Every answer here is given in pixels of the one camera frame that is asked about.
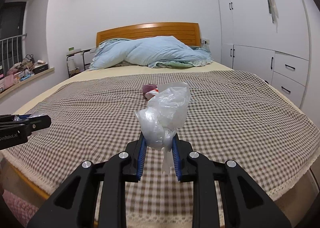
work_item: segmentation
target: white cabinet door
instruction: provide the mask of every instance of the white cabinet door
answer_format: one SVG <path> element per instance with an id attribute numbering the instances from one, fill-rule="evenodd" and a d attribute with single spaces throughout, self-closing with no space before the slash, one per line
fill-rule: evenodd
<path id="1" fill-rule="evenodd" d="M 233 44 L 233 19 L 231 0 L 219 0 L 222 43 Z"/>
<path id="2" fill-rule="evenodd" d="M 233 45 L 222 44 L 221 63 L 229 68 L 232 68 L 232 62 L 233 62 Z"/>
<path id="3" fill-rule="evenodd" d="M 233 69 L 254 73 L 271 84 L 275 52 L 272 50 L 234 45 Z"/>
<path id="4" fill-rule="evenodd" d="M 308 26 L 302 0 L 275 0 L 277 24 L 267 0 L 233 2 L 234 44 L 275 50 L 309 59 Z"/>

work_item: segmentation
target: white plastic bag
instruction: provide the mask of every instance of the white plastic bag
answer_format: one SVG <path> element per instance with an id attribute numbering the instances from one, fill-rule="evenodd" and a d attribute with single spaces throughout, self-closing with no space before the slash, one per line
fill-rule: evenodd
<path id="1" fill-rule="evenodd" d="M 182 128 L 187 117 L 190 89 L 184 82 L 158 85 L 159 94 L 148 101 L 148 108 L 136 113 L 147 145 L 153 149 L 164 148 L 163 170 L 170 172 L 172 139 Z"/>

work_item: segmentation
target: window railing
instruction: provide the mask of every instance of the window railing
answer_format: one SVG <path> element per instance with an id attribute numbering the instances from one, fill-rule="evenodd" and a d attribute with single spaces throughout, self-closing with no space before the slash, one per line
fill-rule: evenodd
<path id="1" fill-rule="evenodd" d="M 27 34 L 0 39 L 0 65 L 5 75 L 14 64 L 22 62 L 22 38 L 25 36 Z"/>

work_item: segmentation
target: bed frame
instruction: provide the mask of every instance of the bed frame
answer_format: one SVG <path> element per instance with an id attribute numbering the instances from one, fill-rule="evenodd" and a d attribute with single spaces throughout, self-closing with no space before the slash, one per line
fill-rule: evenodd
<path id="1" fill-rule="evenodd" d="M 200 30 L 197 23 L 163 22 L 140 25 L 130 25 L 113 28 L 97 33 L 98 45 L 111 38 L 140 39 L 154 36 L 174 36 L 189 46 L 200 46 Z"/>

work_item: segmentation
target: power outlet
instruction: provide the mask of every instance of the power outlet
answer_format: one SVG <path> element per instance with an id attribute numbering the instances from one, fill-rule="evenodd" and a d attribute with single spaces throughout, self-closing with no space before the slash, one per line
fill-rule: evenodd
<path id="1" fill-rule="evenodd" d="M 209 39 L 205 39 L 205 38 L 201 38 L 201 43 L 202 44 L 210 44 L 210 40 Z"/>

